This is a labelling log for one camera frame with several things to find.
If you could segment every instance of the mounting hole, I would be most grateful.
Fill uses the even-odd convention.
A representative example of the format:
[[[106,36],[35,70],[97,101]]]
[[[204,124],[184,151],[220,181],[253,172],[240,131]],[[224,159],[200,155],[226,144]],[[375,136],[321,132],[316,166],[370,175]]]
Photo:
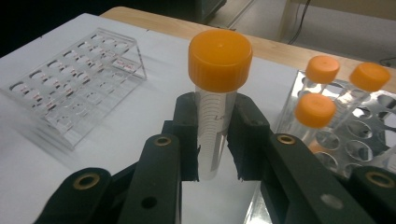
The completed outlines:
[[[80,175],[73,183],[73,188],[84,190],[94,187],[100,180],[100,176],[96,173],[87,173]]]
[[[147,197],[142,200],[141,204],[142,204],[142,207],[144,207],[146,209],[151,209],[151,208],[155,207],[155,205],[157,205],[157,199],[154,197]]]
[[[389,176],[376,171],[367,172],[366,178],[381,188],[392,189],[395,187],[395,182]]]
[[[171,142],[172,140],[168,137],[159,137],[155,139],[154,144],[159,147],[164,147],[169,145]]]
[[[283,143],[285,145],[293,145],[294,143],[296,143],[296,140],[288,135],[278,135],[277,136],[277,141],[279,141],[280,143]]]

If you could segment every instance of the orange screw cap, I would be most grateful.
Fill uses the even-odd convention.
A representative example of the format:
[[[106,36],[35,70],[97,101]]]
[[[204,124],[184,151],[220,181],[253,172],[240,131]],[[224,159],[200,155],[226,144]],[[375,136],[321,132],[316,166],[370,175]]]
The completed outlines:
[[[379,91],[390,80],[389,71],[376,63],[360,63],[349,81],[364,91]]]
[[[201,32],[189,46],[190,79],[206,91],[236,91],[248,79],[252,56],[250,42],[237,32]]]
[[[310,128],[325,127],[336,111],[334,102],[319,93],[308,93],[298,102],[294,115],[303,125]]]
[[[319,55],[309,60],[305,75],[313,82],[329,84],[340,70],[340,63],[333,57]]]

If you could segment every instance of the transparent rack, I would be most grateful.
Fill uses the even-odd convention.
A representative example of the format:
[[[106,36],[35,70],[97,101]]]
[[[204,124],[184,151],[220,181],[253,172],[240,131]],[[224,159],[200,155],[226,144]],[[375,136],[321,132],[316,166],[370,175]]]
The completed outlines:
[[[304,72],[299,71],[280,119],[289,119],[287,115],[297,104],[304,77]],[[335,80],[323,95],[335,99],[346,84]],[[280,123],[276,127],[277,133],[287,128],[280,127]],[[345,177],[349,177],[353,168],[365,165],[396,173],[396,94],[387,91],[371,93],[342,127],[336,132],[328,128],[320,130],[308,147],[325,167]]]
[[[5,87],[34,121],[34,131],[73,149],[147,79],[135,39],[97,29]]]

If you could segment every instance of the white table surface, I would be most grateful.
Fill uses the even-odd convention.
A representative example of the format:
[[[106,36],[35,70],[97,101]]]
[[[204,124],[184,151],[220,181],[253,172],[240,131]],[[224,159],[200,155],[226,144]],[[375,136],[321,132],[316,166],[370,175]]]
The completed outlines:
[[[65,178],[86,167],[115,174],[136,162],[150,136],[172,119],[176,98],[194,91],[187,72],[189,41],[83,14],[0,60],[0,84],[18,80],[96,28],[137,40],[148,80],[130,93],[73,151],[48,150],[15,131],[16,117],[0,94],[0,223],[32,223]],[[254,58],[239,89],[275,127],[296,70]],[[224,148],[219,173],[211,181],[184,182],[183,223],[243,223],[257,182],[237,180]]]

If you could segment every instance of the centrifuge tube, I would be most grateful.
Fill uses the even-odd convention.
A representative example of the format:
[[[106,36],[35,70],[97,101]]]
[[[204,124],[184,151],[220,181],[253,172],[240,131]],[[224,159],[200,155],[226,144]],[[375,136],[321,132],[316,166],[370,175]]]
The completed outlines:
[[[316,132],[326,127],[335,110],[335,104],[329,97],[319,93],[307,93],[297,103],[287,133],[300,138],[309,147]]]
[[[349,76],[349,83],[334,100],[337,112],[329,128],[338,129],[350,114],[370,95],[390,80],[389,71],[376,63],[360,63]]]
[[[319,55],[309,60],[305,68],[304,85],[299,92],[299,97],[308,92],[323,93],[331,83],[338,71],[340,64],[333,57]]]
[[[196,35],[189,46],[189,75],[196,85],[198,173],[212,179],[219,168],[237,90],[248,79],[250,42],[229,30]]]
[[[323,93],[327,85],[335,79],[339,70],[340,64],[333,57],[319,55],[311,58],[304,71],[303,87],[298,93],[298,99],[309,92]],[[293,110],[298,99],[286,104],[281,120],[277,124],[277,133],[286,133],[289,130],[291,118],[294,117]]]

